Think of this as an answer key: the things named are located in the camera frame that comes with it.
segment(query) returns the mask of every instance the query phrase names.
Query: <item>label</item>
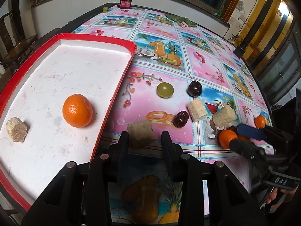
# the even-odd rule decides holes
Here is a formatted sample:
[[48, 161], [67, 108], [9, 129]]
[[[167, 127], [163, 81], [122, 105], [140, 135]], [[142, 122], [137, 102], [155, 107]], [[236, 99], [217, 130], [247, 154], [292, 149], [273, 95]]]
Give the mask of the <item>label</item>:
[[131, 2], [130, 1], [120, 1], [120, 6], [122, 8], [130, 8], [131, 7]]

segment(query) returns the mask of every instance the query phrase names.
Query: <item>white tray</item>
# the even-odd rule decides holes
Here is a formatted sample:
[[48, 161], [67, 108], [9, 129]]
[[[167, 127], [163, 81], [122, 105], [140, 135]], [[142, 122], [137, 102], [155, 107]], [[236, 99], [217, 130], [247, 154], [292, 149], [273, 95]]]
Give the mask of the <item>white tray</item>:
[[[133, 42], [85, 34], [60, 34], [22, 65], [0, 95], [0, 181], [28, 210], [68, 162], [89, 162], [113, 99], [136, 51]], [[72, 94], [84, 95], [94, 117], [84, 128], [70, 126], [62, 106]], [[13, 142], [6, 122], [20, 118], [28, 127]]]

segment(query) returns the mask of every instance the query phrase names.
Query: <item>beige cylindrical chunk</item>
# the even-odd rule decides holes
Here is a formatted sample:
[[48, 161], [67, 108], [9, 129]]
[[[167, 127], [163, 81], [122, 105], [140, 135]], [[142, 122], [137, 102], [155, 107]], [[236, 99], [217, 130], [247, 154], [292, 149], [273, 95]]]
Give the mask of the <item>beige cylindrical chunk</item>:
[[199, 98], [193, 100], [187, 105], [188, 111], [191, 115], [193, 122], [198, 122], [207, 116], [207, 110], [203, 101]]
[[146, 147], [155, 141], [155, 135], [148, 120], [128, 124], [130, 145], [135, 148]]
[[27, 126], [19, 118], [13, 117], [7, 121], [6, 131], [14, 142], [23, 142], [27, 135]]
[[213, 114], [212, 120], [217, 127], [222, 128], [226, 124], [236, 120], [236, 114], [229, 105], [225, 105], [218, 112]]

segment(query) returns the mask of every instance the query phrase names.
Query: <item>chair backrest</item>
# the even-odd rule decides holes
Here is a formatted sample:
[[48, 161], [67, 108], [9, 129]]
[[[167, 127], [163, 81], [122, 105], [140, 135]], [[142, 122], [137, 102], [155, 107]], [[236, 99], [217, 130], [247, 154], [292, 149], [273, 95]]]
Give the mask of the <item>chair backrest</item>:
[[4, 19], [9, 16], [10, 17], [10, 20], [12, 21], [12, 11], [10, 11], [9, 13], [3, 15], [1, 18], [0, 18], [0, 37], [4, 43], [4, 46], [7, 50], [7, 52], [9, 52], [10, 50], [12, 50], [14, 48], [14, 45], [13, 45], [13, 41], [11, 40], [11, 36], [6, 28], [6, 25], [5, 25], [5, 21]]

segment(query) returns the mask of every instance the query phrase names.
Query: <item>bottle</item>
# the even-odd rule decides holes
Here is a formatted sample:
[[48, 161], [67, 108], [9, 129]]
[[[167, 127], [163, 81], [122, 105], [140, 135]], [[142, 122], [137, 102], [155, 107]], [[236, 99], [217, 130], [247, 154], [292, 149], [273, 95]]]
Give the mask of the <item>bottle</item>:
[[121, 9], [130, 9], [132, 0], [120, 0]]

